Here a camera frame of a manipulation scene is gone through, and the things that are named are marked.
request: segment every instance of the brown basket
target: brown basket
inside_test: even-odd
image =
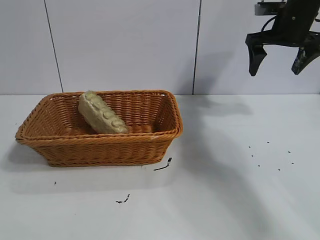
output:
[[[15,135],[53,167],[160,162],[183,124],[175,97],[163,90],[97,92],[125,121],[128,134],[97,134],[78,112],[82,92],[43,98]]]

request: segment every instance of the white tabletop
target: white tabletop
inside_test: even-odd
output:
[[[320,95],[178,96],[162,162],[75,168],[15,143],[41,98],[0,96],[0,239],[320,239]]]

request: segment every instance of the robotic arm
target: robotic arm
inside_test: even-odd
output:
[[[275,15],[260,32],[250,33],[245,43],[249,49],[249,72],[255,76],[267,56],[264,45],[299,48],[292,71],[298,75],[309,63],[320,56],[320,32],[310,31],[320,9],[320,0],[287,0],[258,2],[255,15]],[[271,30],[266,26],[274,20]]]

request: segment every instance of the white wall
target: white wall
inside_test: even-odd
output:
[[[191,94],[200,0],[46,0],[65,92],[166,89]],[[195,94],[320,92],[320,59],[299,76],[296,48],[266,46],[256,77],[247,33],[257,0],[202,0]],[[313,30],[320,31],[320,23]],[[61,92],[43,0],[0,0],[0,94]]]
[[[61,92],[42,0],[0,0],[0,94]]]
[[[247,33],[270,16],[254,16],[257,0],[202,0],[196,94],[318,94],[320,58],[299,75],[291,71],[298,49],[266,46],[256,77],[249,74]],[[320,30],[320,23],[314,23]]]
[[[191,94],[199,0],[46,0],[65,92]]]

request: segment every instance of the bread loaf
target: bread loaf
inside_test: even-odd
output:
[[[125,122],[94,91],[80,96],[78,110],[98,134],[128,133]]]

